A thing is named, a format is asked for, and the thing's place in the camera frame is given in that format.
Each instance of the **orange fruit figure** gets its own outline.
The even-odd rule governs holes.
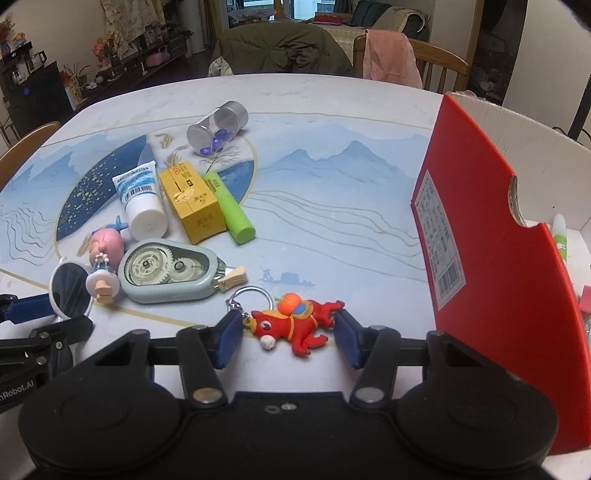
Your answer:
[[[277,303],[277,310],[282,315],[289,316],[300,306],[300,303],[301,297],[297,293],[286,293]]]

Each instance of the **blue gripper pad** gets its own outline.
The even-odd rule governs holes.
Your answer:
[[[218,324],[213,327],[219,334],[217,348],[214,351],[213,367],[218,370],[226,368],[240,342],[244,332],[240,310],[230,310]]]
[[[335,313],[335,342],[341,353],[345,356],[351,368],[363,367],[363,356],[359,347],[359,332],[363,327],[347,310],[339,310]]]
[[[4,318],[17,324],[55,314],[51,303],[49,303],[49,295],[44,293],[34,297],[15,300],[9,306],[8,310],[4,312]]]

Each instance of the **window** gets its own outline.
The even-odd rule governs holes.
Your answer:
[[[332,13],[335,8],[335,4],[316,4],[317,12],[329,12]]]
[[[269,8],[273,0],[244,0],[244,8]]]
[[[335,0],[291,0],[291,17],[301,20],[312,18],[316,12],[332,12]]]

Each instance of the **pink doll figure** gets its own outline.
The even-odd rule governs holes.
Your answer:
[[[107,225],[90,237],[88,253],[93,270],[86,279],[86,290],[99,303],[111,303],[119,293],[117,268],[124,254],[120,231],[127,226],[118,216],[114,225]]]

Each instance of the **clear plastic cylinder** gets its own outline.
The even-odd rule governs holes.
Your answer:
[[[226,102],[198,124],[187,129],[189,145],[202,157],[218,152],[248,123],[248,112],[242,104]]]

